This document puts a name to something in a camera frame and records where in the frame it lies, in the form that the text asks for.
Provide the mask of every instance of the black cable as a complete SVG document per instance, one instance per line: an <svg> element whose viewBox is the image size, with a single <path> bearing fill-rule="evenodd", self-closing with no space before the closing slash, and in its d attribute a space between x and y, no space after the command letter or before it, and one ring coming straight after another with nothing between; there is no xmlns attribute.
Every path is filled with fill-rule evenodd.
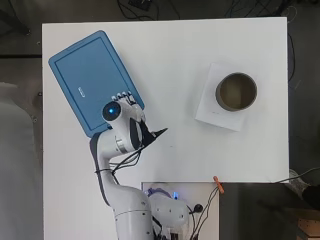
<svg viewBox="0 0 320 240"><path fill-rule="evenodd" d="M187 207L189 208L189 210L190 210L190 215L191 215L191 217L192 217L192 225L193 225L193 227L192 227L192 233L194 233L194 231L195 231L195 229L196 229L196 221L195 221L195 219L194 219L194 212L192 211L192 209L187 205Z"/></svg>
<svg viewBox="0 0 320 240"><path fill-rule="evenodd" d="M136 156L134 156L132 159L130 159L129 161L126 161L124 164L129 164L129 163L132 163L134 160L136 160L138 157L138 154ZM117 166L119 163L109 163L110 165L114 165L114 166Z"/></svg>
<svg viewBox="0 0 320 240"><path fill-rule="evenodd" d="M274 182L274 183L281 183L281 182L284 182L284 181L289 181L289 180L293 180L293 179L297 179L299 177L302 177L310 172L313 172L313 171L316 171L316 170L320 170L320 167L315 167L315 168L311 168L309 169L308 171L305 171L304 173L296 176L296 177L291 177L291 178L287 178L287 179L283 179L283 180L280 180L280 181L277 181L277 182Z"/></svg>
<svg viewBox="0 0 320 240"><path fill-rule="evenodd" d="M205 223L205 221L209 218L209 210L210 210L210 206L211 206L211 202L212 200L214 199L214 197L216 196L217 192L219 191L219 189L216 190L216 192L214 193L213 197L210 199L210 202L208 203L208 208L207 208L207 215L205 217L205 219L203 219L199 229L198 229L198 233L196 234L196 237L198 238L199 234L200 234L200 231L201 231L201 228L203 226L203 224Z"/></svg>
<svg viewBox="0 0 320 240"><path fill-rule="evenodd" d="M290 82L294 76L294 73L296 71L296 54L295 54L295 51L294 51L294 45L293 45L293 40L292 40L292 37L290 35L290 33L288 33L288 36L289 36L289 39L290 39L290 42L291 42L291 48L292 48L292 63L293 63L293 68L292 68L292 73L291 73L291 76L288 80L288 82Z"/></svg>
<svg viewBox="0 0 320 240"><path fill-rule="evenodd" d="M136 165L138 164L139 160L140 160L140 155L141 155L141 153L139 153L139 154L137 155L137 157L136 157L137 160L136 160L135 163L133 163L133 164L126 164L126 165L120 166L120 167L118 168L118 170L123 169L123 168L127 168L127 167L134 167L134 166L136 166Z"/></svg>
<svg viewBox="0 0 320 240"><path fill-rule="evenodd" d="M112 175L112 176L113 176L113 179L114 179L114 181L116 182L116 184L120 185L120 183L119 183L119 181L118 181L117 177L116 177L115 175Z"/></svg>
<svg viewBox="0 0 320 240"><path fill-rule="evenodd" d="M178 19L180 20L180 13L178 12L177 8L174 6L173 2L171 0L167 0L169 2L169 4L171 5L173 11L177 14Z"/></svg>
<svg viewBox="0 0 320 240"><path fill-rule="evenodd" d="M141 153L141 151L142 151L143 149L145 149L145 148L146 148L146 146L143 146L143 147L140 148L139 150L135 151L134 153L132 153L131 155L129 155L128 157L126 157L125 159L123 159L123 160L113 169L112 174L114 174L114 173L119 169L119 167L121 167L121 165L123 165L128 159L130 159L131 157L133 157L133 156Z"/></svg>
<svg viewBox="0 0 320 240"><path fill-rule="evenodd" d="M212 190L212 192L210 193L209 198L208 198L208 203L207 203L207 205L204 207L204 209L203 209L203 211L202 211L202 213L201 213L201 215L200 215L200 217L199 217L197 226L196 226L196 228L195 228L195 231L191 234L190 240L193 239L194 234L196 233L196 231L197 231L197 229L198 229L198 227L199 227L199 224L200 224L200 221L201 221L201 219L202 219L203 213L204 213L204 212L206 211L206 209L208 208L209 203L210 203L210 199L211 199L211 197L212 197L212 195L214 194L215 191L216 191L216 192L218 191L218 187L215 187L215 188Z"/></svg>

